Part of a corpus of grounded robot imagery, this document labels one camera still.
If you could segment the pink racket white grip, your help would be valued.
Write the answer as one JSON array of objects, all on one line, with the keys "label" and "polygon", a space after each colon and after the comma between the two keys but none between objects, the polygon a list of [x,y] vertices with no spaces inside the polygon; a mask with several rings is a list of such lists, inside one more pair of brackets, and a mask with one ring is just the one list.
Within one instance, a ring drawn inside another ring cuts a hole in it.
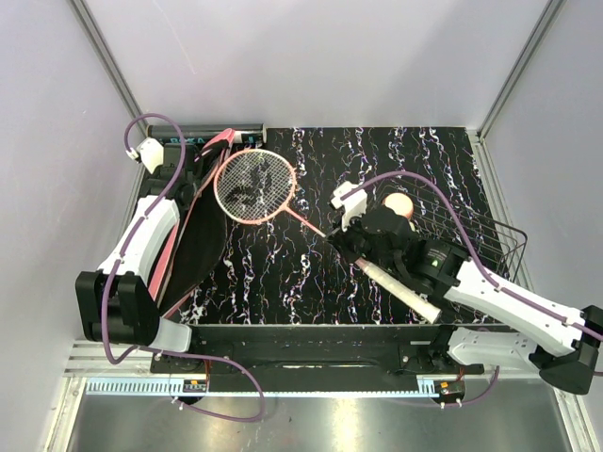
[{"label": "pink racket white grip", "polygon": [[[324,238],[325,233],[289,207],[295,194],[296,183],[295,170],[279,154],[261,149],[247,150],[235,153],[220,165],[213,180],[213,190],[222,211],[238,223],[258,225],[286,212]],[[397,281],[385,270],[362,257],[354,263],[372,281],[429,323],[439,319],[439,308]]]}]

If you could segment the black shuttlecock tube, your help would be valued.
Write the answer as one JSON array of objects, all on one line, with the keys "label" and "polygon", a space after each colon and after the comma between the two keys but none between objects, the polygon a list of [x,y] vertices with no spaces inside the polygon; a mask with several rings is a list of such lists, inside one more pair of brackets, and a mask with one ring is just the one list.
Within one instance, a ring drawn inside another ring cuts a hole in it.
[{"label": "black shuttlecock tube", "polygon": [[[205,144],[228,128],[235,131],[235,144],[263,144],[267,141],[267,128],[263,123],[180,125],[185,142],[191,144]],[[148,125],[146,133],[148,137],[152,137],[162,143],[179,142],[178,133],[169,124]]]}]

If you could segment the pink racket bag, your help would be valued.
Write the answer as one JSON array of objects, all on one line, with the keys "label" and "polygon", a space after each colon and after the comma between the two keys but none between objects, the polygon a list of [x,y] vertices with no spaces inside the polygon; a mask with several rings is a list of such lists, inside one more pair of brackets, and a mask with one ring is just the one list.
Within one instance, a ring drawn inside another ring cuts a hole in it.
[{"label": "pink racket bag", "polygon": [[159,313],[173,319],[188,304],[197,286],[214,270],[227,239],[226,216],[219,208],[211,185],[223,161],[230,155],[235,130],[227,128],[203,147],[187,147],[181,186],[185,210],[168,235],[155,263],[149,291]]}]

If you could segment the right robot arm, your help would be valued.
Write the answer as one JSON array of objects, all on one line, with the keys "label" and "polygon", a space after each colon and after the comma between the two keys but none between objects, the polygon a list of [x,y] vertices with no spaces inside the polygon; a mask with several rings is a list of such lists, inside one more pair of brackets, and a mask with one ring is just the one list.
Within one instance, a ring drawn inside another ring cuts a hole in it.
[{"label": "right robot arm", "polygon": [[510,327],[472,332],[445,327],[428,349],[433,370],[491,364],[537,373],[553,387],[589,392],[602,344],[602,310],[581,310],[540,297],[478,263],[469,249],[416,233],[406,217],[384,205],[341,210],[329,242],[372,281],[428,322],[438,302],[455,302]]}]

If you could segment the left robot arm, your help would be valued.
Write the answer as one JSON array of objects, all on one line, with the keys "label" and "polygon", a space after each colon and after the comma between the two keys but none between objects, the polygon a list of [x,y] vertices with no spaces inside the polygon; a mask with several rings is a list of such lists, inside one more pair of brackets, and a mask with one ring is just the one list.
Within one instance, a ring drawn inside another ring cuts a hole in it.
[{"label": "left robot arm", "polygon": [[198,146],[145,139],[137,151],[147,175],[134,215],[114,250],[94,271],[81,272],[75,293],[86,339],[170,351],[185,373],[203,363],[191,330],[161,316],[157,289],[185,213],[201,186]]}]

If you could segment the pink mug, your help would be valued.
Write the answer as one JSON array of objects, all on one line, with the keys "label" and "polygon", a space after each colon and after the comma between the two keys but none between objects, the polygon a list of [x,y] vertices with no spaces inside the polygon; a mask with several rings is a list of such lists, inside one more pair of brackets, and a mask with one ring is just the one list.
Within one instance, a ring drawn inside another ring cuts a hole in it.
[{"label": "pink mug", "polygon": [[392,193],[387,195],[382,205],[392,210],[396,215],[411,219],[414,213],[414,204],[409,196],[404,193]]}]

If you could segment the black base frame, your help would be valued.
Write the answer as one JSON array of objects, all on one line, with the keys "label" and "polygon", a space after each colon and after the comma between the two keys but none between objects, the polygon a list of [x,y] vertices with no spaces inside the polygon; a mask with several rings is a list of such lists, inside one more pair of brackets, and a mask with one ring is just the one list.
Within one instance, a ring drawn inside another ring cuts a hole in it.
[{"label": "black base frame", "polygon": [[430,325],[201,325],[189,351],[242,364],[249,370],[286,366],[362,365],[405,374],[479,375],[447,354],[451,326]]}]

